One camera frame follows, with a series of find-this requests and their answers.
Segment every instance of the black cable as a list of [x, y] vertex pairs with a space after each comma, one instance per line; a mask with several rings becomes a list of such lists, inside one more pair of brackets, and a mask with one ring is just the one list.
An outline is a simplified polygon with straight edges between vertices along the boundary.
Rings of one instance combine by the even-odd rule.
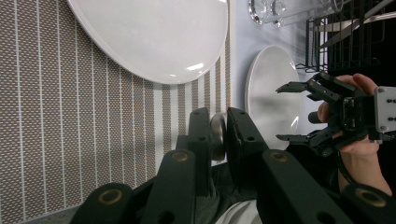
[[341, 175], [343, 175], [344, 179], [349, 183], [349, 184], [357, 184], [356, 180], [350, 175], [350, 173], [347, 171], [347, 168], [344, 165], [343, 159], [341, 158], [341, 153], [338, 152], [337, 156], [337, 166], [338, 170], [340, 171]]

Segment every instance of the bolt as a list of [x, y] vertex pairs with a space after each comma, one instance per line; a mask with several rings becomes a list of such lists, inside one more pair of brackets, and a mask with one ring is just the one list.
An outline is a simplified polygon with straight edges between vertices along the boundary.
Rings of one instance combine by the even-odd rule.
[[189, 158], [189, 155], [185, 152], [175, 152], [172, 154], [172, 159], [174, 161], [186, 161]]
[[381, 93], [381, 92], [385, 92], [386, 91], [386, 89], [385, 88], [378, 88], [378, 92], [379, 93]]
[[99, 195], [98, 202], [104, 205], [111, 205], [117, 203], [121, 197], [122, 191], [120, 189], [108, 189]]
[[280, 152], [273, 152], [270, 154], [271, 157], [277, 161], [287, 161], [288, 160], [288, 156], [286, 156], [283, 153]]
[[371, 206], [374, 207], [385, 207], [387, 205], [387, 201], [383, 199], [381, 196], [376, 194], [373, 191], [370, 191], [368, 189], [355, 189], [355, 195], [365, 203], [370, 204]]
[[389, 128], [387, 126], [381, 126], [379, 127], [379, 129], [384, 132], [387, 131]]

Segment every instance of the hand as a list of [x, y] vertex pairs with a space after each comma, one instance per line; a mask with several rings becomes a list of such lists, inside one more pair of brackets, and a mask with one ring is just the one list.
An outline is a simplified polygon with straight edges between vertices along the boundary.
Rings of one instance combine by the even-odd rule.
[[[377, 87], [369, 77], [362, 74], [340, 76], [337, 78], [370, 95], [374, 94], [375, 88]], [[319, 106], [318, 118], [322, 122], [327, 122], [329, 120], [329, 105], [327, 103], [323, 103]], [[372, 186], [386, 192], [388, 195], [391, 195], [392, 192], [390, 187], [384, 176], [382, 176], [381, 168], [379, 166], [376, 154], [378, 149], [379, 144], [370, 142], [368, 136], [366, 136], [363, 140], [356, 141], [342, 147], [340, 149], [340, 154], [349, 174], [352, 175], [358, 183]], [[340, 172], [338, 172], [338, 183], [340, 190], [348, 185]]]

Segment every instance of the robotic arm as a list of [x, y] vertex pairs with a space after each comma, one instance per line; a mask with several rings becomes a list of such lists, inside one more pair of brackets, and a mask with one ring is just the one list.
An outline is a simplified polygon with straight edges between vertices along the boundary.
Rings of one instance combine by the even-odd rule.
[[[290, 82], [277, 92], [309, 91], [314, 101], [323, 100], [329, 104], [328, 126], [308, 135], [279, 134], [280, 140], [291, 145], [304, 145], [321, 157], [328, 157], [341, 147], [363, 139], [366, 135], [372, 141], [387, 141], [396, 132], [396, 88], [378, 87], [375, 95], [367, 95], [325, 72], [320, 72], [307, 82]], [[320, 122], [316, 112], [308, 119]], [[336, 133], [342, 135], [332, 138]]]
[[[196, 197], [214, 193], [209, 121], [207, 109], [193, 111], [189, 135], [178, 137], [176, 150], [164, 155], [157, 176], [136, 189], [103, 185], [90, 194], [71, 223], [195, 223]], [[224, 146], [235, 189], [244, 181], [256, 187], [263, 223], [396, 220], [396, 201], [378, 189], [349, 185], [338, 195], [322, 188], [290, 153], [268, 148], [245, 111], [228, 109]]]

